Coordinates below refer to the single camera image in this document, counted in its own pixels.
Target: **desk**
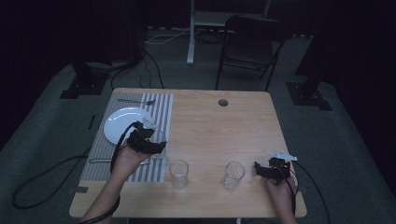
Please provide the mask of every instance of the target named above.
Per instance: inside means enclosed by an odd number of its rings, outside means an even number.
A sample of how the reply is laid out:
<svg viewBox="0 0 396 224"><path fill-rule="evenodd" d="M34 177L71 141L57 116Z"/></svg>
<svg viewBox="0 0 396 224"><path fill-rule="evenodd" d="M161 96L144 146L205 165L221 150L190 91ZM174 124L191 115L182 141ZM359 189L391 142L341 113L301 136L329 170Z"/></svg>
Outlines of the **desk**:
<svg viewBox="0 0 396 224"><path fill-rule="evenodd" d="M262 14L247 14L244 15L250 17L267 17L269 6L272 0L266 0ZM236 12L217 12L217 11L195 11L195 0L191 0L191 12L190 12L190 41L189 41L189 52L187 53L187 64L194 64L194 52L195 52L195 25L205 26L224 26L225 22L232 16L238 14Z"/></svg>
<svg viewBox="0 0 396 224"><path fill-rule="evenodd" d="M115 89L114 92L173 94L166 159L190 166L189 184L175 189L166 170L163 182L126 182L114 217L275 217L254 161L269 152L286 150L276 112L267 92ZM229 104L220 106L219 99ZM220 183L230 161L244 165L246 174L235 191ZM76 193L72 217L82 217L105 181L80 181L88 188ZM298 193L297 217L306 215Z"/></svg>

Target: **metal chair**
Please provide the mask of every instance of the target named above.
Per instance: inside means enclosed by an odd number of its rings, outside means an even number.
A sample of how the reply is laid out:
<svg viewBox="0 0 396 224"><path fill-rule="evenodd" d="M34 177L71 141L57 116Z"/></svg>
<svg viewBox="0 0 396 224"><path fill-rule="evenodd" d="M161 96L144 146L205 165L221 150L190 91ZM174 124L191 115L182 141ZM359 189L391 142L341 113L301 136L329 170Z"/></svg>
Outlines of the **metal chair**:
<svg viewBox="0 0 396 224"><path fill-rule="evenodd" d="M223 65L263 70L261 79L272 66L265 86L268 91L280 49L288 38L287 29L280 21L232 16L225 23L216 90Z"/></svg>

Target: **striped placemat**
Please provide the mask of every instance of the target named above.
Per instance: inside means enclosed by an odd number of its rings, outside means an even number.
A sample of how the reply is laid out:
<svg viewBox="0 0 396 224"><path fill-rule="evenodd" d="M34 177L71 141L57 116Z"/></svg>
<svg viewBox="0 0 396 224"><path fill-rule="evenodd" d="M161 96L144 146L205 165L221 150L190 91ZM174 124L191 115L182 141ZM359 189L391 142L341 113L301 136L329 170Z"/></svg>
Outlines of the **striped placemat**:
<svg viewBox="0 0 396 224"><path fill-rule="evenodd" d="M137 101L149 101L156 99L153 105L142 105L134 103L118 102L117 99L130 99ZM147 110L158 129L169 138L171 124L173 94L153 93L126 93L113 92L110 97L106 112L103 116L98 133L93 141L90 155L85 163L80 180L107 181L110 178L110 163L90 163L92 158L111 159L116 145L109 142L105 137L104 126L107 118L115 111L124 107L141 107ZM134 175L128 179L129 182L163 182L165 177L166 156L162 159L149 159L149 164L140 166Z"/></svg>

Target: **white plate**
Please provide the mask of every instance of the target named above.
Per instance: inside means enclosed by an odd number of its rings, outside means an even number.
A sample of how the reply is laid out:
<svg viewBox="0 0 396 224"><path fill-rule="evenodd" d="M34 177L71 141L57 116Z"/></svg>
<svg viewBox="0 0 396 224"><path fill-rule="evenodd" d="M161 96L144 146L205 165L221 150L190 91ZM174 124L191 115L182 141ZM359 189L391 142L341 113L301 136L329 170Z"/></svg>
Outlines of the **white plate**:
<svg viewBox="0 0 396 224"><path fill-rule="evenodd" d="M125 129L133 122L140 121L143 123L143 118L152 122L152 117L149 112L140 107L125 107L117 110L106 120L104 127L105 137L111 143L117 144L121 135L125 132ZM133 131L134 127L131 127L125 135L125 138L129 137L129 134Z"/></svg>

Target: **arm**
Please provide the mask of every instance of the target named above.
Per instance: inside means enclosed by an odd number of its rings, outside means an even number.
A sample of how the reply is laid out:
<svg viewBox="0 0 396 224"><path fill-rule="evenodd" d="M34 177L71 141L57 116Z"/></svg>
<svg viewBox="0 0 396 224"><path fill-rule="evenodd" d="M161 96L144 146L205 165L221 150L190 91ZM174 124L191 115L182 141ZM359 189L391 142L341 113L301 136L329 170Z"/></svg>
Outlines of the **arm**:
<svg viewBox="0 0 396 224"><path fill-rule="evenodd" d="M294 178L288 178L289 183L295 186ZM271 201L279 216L282 224L296 224L297 220L291 210L291 192L286 181L283 181L278 186L274 186L271 181L265 179L265 186L270 194Z"/></svg>
<svg viewBox="0 0 396 224"><path fill-rule="evenodd" d="M140 162L150 156L149 154L137 153L124 143L116 159L110 178L81 221L99 217L109 211L119 198L124 182L136 171ZM98 223L110 223L111 218L112 216Z"/></svg>

